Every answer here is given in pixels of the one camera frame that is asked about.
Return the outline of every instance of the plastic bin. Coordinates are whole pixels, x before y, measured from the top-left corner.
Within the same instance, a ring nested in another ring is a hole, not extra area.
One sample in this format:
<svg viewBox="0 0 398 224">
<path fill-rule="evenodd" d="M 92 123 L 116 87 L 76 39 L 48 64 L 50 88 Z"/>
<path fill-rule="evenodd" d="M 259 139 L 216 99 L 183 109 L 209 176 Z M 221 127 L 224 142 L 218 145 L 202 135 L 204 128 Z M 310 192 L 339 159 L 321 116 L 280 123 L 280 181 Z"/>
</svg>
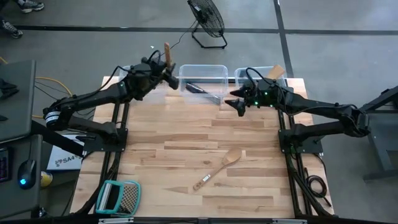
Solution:
<svg viewBox="0 0 398 224">
<path fill-rule="evenodd" d="M 256 69 L 264 78 L 267 78 L 269 71 L 273 68 L 273 66 L 266 66 L 266 67 L 252 67 Z M 238 68 L 235 70 L 235 84 L 236 88 L 240 88 L 243 86 L 243 83 L 248 80 L 248 76 L 246 75 L 247 68 Z M 253 80 L 260 80 L 261 77 L 254 71 L 249 70 L 249 75 L 253 78 Z M 286 86 L 284 76 L 278 78 L 278 83 L 280 86 Z"/>
<path fill-rule="evenodd" d="M 182 65 L 178 76 L 180 94 L 187 104 L 220 104 L 228 93 L 228 69 L 224 65 Z M 208 93 L 192 93 L 194 84 Z"/>
<path fill-rule="evenodd" d="M 130 69 L 130 65 L 123 66 L 124 69 Z M 127 72 L 124 70 L 120 69 L 119 72 L 119 81 L 121 81 L 124 77 L 126 77 Z M 167 87 L 165 82 L 159 84 L 156 86 L 156 89 L 151 90 L 142 101 L 134 101 L 136 103 L 140 104 L 150 104 L 150 105 L 162 105 L 165 104 L 166 100 L 166 92 L 167 92 Z"/>
</svg>

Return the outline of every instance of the electric fan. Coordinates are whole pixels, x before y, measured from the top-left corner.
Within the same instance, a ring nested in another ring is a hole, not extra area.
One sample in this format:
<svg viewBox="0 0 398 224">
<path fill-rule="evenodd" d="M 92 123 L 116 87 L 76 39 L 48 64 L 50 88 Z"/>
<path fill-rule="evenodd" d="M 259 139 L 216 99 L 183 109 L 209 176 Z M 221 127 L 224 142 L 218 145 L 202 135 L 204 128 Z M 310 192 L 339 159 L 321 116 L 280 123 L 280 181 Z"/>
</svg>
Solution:
<svg viewBox="0 0 398 224">
<path fill-rule="evenodd" d="M 191 7 L 193 15 L 197 19 L 198 23 L 192 31 L 192 38 L 198 42 L 200 47 L 204 49 L 215 49 L 221 48 L 224 49 L 227 46 L 227 42 L 224 38 L 224 22 L 223 18 L 218 12 L 217 7 L 214 5 L 211 0 L 188 0 L 188 4 Z M 225 45 L 223 46 L 212 46 L 206 47 L 199 42 L 199 40 L 195 37 L 194 33 L 197 31 L 198 26 L 201 25 L 202 28 L 208 33 L 211 37 L 219 38 L 222 37 Z"/>
</svg>

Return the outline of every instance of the wooden table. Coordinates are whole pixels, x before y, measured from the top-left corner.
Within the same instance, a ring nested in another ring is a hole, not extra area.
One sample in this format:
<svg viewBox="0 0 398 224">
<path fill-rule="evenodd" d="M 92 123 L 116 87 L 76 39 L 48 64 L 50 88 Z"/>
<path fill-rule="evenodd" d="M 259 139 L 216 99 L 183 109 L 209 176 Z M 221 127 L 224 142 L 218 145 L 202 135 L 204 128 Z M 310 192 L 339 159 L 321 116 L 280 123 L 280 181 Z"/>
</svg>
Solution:
<svg viewBox="0 0 398 224">
<path fill-rule="evenodd" d="M 301 78 L 287 82 L 307 97 Z M 110 121 L 112 113 L 113 105 L 99 106 L 94 120 Z M 309 125 L 312 117 L 302 113 L 295 121 Z M 226 104 L 186 105 L 178 91 L 168 88 L 164 105 L 150 105 L 145 99 L 132 101 L 127 126 L 129 136 L 118 180 L 136 180 L 142 186 L 136 217 L 294 217 L 275 109 L 248 108 L 244 117 L 238 117 Z M 240 161 L 194 191 L 192 186 L 232 148 L 243 150 Z M 81 208 L 97 187 L 103 157 L 104 153 L 96 152 L 84 160 L 71 212 Z M 318 158 L 304 154 L 303 163 L 310 175 L 319 175 L 326 182 Z M 297 193 L 304 211 L 302 192 Z M 319 202 L 333 213 L 322 199 Z"/>
</svg>

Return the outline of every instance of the shoe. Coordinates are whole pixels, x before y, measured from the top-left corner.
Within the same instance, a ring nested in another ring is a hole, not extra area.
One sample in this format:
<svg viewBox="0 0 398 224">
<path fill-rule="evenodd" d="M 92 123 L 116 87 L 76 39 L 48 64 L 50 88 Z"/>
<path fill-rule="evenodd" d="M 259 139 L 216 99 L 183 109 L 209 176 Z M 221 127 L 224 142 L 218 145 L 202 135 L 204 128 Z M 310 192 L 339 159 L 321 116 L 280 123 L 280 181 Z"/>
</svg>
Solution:
<svg viewBox="0 0 398 224">
<path fill-rule="evenodd" d="M 11 35 L 11 37 L 18 39 L 21 38 L 24 33 L 19 29 L 15 28 L 11 23 L 7 21 L 0 21 L 1 27 Z"/>
<path fill-rule="evenodd" d="M 44 3 L 25 0 L 24 4 L 22 5 L 18 4 L 18 6 L 23 13 L 30 13 L 33 10 L 35 11 L 42 10 L 44 8 Z"/>
</svg>

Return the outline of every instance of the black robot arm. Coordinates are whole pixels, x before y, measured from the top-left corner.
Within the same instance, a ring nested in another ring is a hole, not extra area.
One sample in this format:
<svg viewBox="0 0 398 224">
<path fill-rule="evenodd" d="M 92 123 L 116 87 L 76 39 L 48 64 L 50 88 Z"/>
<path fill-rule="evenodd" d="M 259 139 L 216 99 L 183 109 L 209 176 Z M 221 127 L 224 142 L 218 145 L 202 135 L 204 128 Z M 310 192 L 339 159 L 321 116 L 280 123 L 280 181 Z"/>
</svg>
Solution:
<svg viewBox="0 0 398 224">
<path fill-rule="evenodd" d="M 363 137 L 369 134 L 369 118 L 355 105 L 308 100 L 293 93 L 292 88 L 280 86 L 276 80 L 263 78 L 254 82 L 250 79 L 231 94 L 243 98 L 225 101 L 238 111 L 239 116 L 244 115 L 246 107 L 268 106 L 280 109 L 289 116 L 306 112 L 338 120 L 312 126 L 295 124 L 290 130 L 284 130 L 284 141 L 294 146 L 301 146 L 304 140 L 313 136 L 345 133 L 353 137 Z"/>
<path fill-rule="evenodd" d="M 175 64 L 168 67 L 160 58 L 151 58 L 142 58 L 140 64 L 131 66 L 128 70 L 118 67 L 127 71 L 127 76 L 105 90 L 100 88 L 92 93 L 80 96 L 74 95 L 57 100 L 50 107 L 43 110 L 47 127 L 53 131 L 63 131 L 72 128 L 99 134 L 104 139 L 104 142 L 117 141 L 116 124 L 110 122 L 99 124 L 83 118 L 77 118 L 73 116 L 73 113 L 108 103 L 128 103 L 133 99 L 141 101 L 146 94 L 162 81 L 166 81 L 171 88 L 176 90 L 178 88 L 178 79 L 172 75 Z"/>
</svg>

